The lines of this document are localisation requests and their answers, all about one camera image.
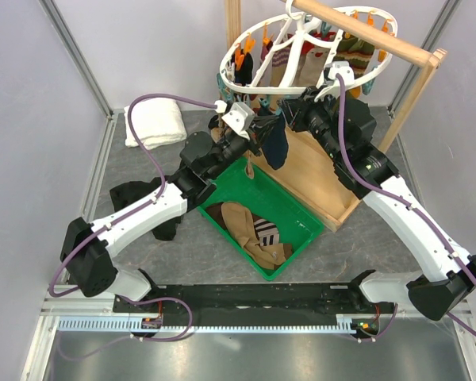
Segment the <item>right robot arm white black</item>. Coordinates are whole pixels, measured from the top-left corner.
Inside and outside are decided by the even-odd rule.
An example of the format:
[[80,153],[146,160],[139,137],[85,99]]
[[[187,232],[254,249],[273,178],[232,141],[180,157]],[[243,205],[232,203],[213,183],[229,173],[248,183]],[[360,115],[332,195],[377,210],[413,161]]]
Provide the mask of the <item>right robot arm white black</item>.
[[409,304],[438,321],[476,290],[476,255],[451,237],[417,201],[399,170],[371,142],[376,120],[357,99],[316,99],[308,87],[278,105],[296,133],[310,133],[332,161],[340,183],[375,211],[417,261],[419,272],[366,271],[347,293],[356,312],[376,302]]

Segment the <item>white oval sock hanger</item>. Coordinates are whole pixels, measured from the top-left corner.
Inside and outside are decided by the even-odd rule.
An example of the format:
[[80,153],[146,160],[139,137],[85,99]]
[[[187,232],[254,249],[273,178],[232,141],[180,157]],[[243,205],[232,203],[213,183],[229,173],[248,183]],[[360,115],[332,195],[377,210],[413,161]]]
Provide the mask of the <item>white oval sock hanger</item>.
[[391,53],[362,37],[304,12],[287,10],[242,32],[230,44],[217,73],[227,101],[297,97],[306,88],[316,98],[346,92],[368,95],[388,67]]

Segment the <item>navy blue sock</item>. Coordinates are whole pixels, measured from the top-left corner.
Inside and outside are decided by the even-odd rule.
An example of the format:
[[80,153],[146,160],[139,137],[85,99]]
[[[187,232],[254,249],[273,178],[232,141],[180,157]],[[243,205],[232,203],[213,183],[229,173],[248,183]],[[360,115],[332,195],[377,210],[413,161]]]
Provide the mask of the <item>navy blue sock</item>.
[[256,116],[253,123],[256,145],[261,148],[280,121],[279,115]]
[[270,134],[263,143],[262,150],[267,164],[273,170],[280,169],[286,162],[289,143],[286,137],[286,122],[282,115],[277,116]]

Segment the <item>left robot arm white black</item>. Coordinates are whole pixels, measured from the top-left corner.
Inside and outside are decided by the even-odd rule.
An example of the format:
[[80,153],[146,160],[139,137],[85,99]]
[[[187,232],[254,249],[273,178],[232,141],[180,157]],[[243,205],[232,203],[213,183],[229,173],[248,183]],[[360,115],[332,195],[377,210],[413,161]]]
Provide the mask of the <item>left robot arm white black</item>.
[[67,227],[61,267],[87,298],[114,291],[141,312],[155,309],[158,293],[141,270],[128,271],[113,258],[158,225],[200,206],[215,190],[214,180],[245,152],[259,153],[259,133],[242,137],[229,130],[219,141],[204,132],[190,134],[180,152],[178,170],[152,193],[100,220],[78,217]]

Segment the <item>brown striped sock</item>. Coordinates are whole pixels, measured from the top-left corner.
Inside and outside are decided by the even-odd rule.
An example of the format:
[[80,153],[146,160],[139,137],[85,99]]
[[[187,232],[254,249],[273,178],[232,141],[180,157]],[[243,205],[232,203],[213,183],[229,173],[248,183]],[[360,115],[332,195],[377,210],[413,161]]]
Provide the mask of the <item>brown striped sock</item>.
[[261,246],[279,243],[280,234],[276,224],[255,214],[252,214],[252,220],[255,235]]

